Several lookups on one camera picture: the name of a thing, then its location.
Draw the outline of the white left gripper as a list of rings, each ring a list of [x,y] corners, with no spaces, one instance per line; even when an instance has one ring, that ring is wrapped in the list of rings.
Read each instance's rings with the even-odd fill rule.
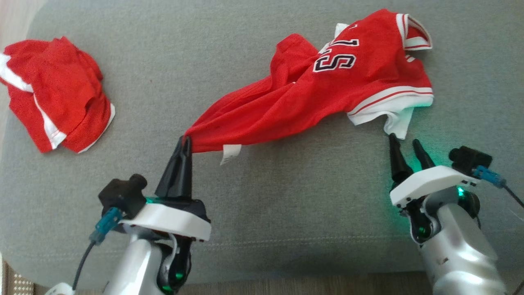
[[[155,190],[158,198],[183,197],[189,200],[158,200],[146,198],[144,207],[133,219],[122,225],[185,236],[197,241],[211,237],[211,221],[206,206],[192,198],[192,140],[180,138]]]

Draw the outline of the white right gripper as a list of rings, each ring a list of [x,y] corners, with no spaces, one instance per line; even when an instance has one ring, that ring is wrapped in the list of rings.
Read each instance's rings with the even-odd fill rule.
[[[412,141],[412,146],[421,171],[413,173],[401,153],[400,142],[395,133],[389,134],[388,140],[391,178],[394,183],[400,183],[390,192],[390,200],[395,207],[406,207],[412,200],[453,186],[472,186],[479,183],[479,179],[453,168],[436,166],[418,139]]]

